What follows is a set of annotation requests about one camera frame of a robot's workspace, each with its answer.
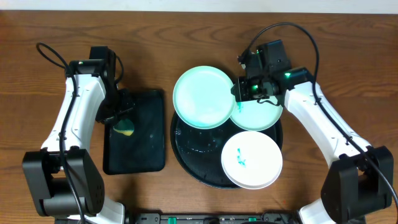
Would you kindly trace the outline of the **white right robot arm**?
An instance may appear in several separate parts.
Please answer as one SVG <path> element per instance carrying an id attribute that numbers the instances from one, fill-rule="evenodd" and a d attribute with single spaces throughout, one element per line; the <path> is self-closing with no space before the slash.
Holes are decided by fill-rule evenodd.
<path id="1" fill-rule="evenodd" d="M 322 96 L 315 76 L 299 67 L 259 69 L 238 78 L 236 101 L 265 103 L 269 97 L 292 113 L 321 150 L 329 171 L 321 197 L 298 211 L 301 223 L 349 223 L 397 203 L 394 158 L 387 147 L 372 147 Z"/>

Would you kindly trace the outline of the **sage green plate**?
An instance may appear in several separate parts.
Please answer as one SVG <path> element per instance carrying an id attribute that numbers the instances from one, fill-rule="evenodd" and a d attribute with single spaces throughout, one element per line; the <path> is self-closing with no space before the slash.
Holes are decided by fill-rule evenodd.
<path id="1" fill-rule="evenodd" d="M 258 103 L 256 100 L 236 103 L 230 119 L 246 131 L 263 131 L 274 125 L 283 112 L 281 105 L 275 106 L 275 96 L 269 101 L 272 103 Z"/>

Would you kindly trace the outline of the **green yellow sponge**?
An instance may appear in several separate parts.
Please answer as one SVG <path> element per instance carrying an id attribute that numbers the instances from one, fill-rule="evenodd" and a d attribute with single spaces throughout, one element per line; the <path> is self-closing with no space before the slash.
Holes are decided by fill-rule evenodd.
<path id="1" fill-rule="evenodd" d="M 113 130 L 125 136 L 131 136 L 134 133 L 134 124 L 130 119 L 121 119 L 113 126 Z"/>

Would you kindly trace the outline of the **white plate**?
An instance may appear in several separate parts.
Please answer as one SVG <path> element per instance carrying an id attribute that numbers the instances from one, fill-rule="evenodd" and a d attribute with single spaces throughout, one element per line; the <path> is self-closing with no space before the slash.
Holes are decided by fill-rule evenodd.
<path id="1" fill-rule="evenodd" d="M 249 190 L 273 184 L 282 171 L 280 147 L 269 136 L 243 131 L 227 140 L 221 152 L 221 166 L 230 181 Z"/>

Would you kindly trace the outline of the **mint green plate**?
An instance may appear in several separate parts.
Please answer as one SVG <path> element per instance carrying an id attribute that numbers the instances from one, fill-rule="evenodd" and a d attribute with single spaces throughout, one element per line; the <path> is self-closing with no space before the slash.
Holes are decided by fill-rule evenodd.
<path id="1" fill-rule="evenodd" d="M 233 82 L 218 68 L 193 67 L 177 80 L 173 106 L 178 117 L 197 129 L 213 129 L 225 123 L 235 107 Z"/>

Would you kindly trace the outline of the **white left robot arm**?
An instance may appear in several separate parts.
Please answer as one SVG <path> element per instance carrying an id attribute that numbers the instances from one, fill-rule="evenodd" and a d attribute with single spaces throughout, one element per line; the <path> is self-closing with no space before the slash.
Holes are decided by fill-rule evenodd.
<path id="1" fill-rule="evenodd" d="M 116 61 L 70 62 L 57 120 L 40 150 L 27 152 L 22 169 L 37 213 L 56 223 L 130 223 L 125 206 L 106 196 L 103 178 L 90 157 L 95 122 L 119 102 Z"/>

